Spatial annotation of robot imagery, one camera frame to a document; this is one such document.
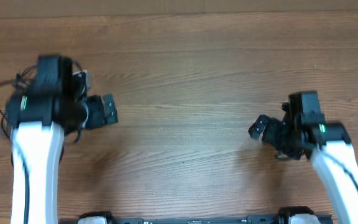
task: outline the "wood grain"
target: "wood grain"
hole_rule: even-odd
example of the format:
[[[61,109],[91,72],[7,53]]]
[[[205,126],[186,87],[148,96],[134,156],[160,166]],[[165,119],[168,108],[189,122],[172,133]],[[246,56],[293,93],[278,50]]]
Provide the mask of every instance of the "wood grain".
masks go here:
[[[0,18],[358,10],[358,0],[0,0]]]
[[[62,218],[333,213],[309,162],[278,162],[247,134],[259,114],[281,118],[294,91],[319,91],[358,161],[358,11],[0,20],[0,80],[56,52],[90,70],[92,93],[112,93],[119,113],[67,144]],[[10,92],[0,89],[1,104]],[[0,223],[11,211],[9,148],[0,140]]]

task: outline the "robotic arm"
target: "robotic arm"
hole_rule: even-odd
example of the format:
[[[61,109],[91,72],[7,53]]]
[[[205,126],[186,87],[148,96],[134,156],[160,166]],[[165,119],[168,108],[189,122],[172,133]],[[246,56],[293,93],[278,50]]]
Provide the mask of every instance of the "robotic arm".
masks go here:
[[[345,127],[325,121],[315,91],[290,95],[282,109],[282,121],[260,115],[249,134],[254,139],[263,134],[262,141],[276,148],[277,159],[306,155],[328,190],[339,222],[358,223],[358,166]]]
[[[60,55],[40,56],[28,89],[9,100],[14,185],[11,224],[58,223],[58,166],[66,134],[117,122],[112,95],[87,96],[89,73]]]

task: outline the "wooden table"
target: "wooden table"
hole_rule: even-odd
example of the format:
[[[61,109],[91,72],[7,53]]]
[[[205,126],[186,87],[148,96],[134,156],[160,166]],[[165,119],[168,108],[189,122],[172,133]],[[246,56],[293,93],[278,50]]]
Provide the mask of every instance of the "wooden table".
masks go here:
[[[119,113],[118,124],[67,144],[62,218],[241,217],[289,205],[333,213],[309,162],[278,162],[247,133],[259,114],[281,118],[295,91],[319,91],[358,161],[358,11],[0,20],[0,80],[57,52],[90,70],[91,93],[112,93]],[[0,89],[0,103],[10,94]],[[0,139],[0,223],[11,197]]]

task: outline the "green led light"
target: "green led light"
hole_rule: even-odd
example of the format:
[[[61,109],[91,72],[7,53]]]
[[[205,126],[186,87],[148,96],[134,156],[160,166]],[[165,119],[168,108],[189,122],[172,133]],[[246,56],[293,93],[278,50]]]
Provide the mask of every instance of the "green led light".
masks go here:
[[[24,104],[23,104],[23,110],[25,109],[25,106],[27,105],[27,97],[24,97]]]
[[[325,125],[320,124],[319,126],[320,126],[320,131],[321,131],[322,133],[326,132],[326,126],[325,126]]]

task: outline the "wall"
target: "wall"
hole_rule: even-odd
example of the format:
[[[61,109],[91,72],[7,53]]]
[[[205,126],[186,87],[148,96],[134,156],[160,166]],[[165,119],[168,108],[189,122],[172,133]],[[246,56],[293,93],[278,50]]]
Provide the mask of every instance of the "wall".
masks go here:
[[[358,0],[0,0],[0,18],[356,9]]]

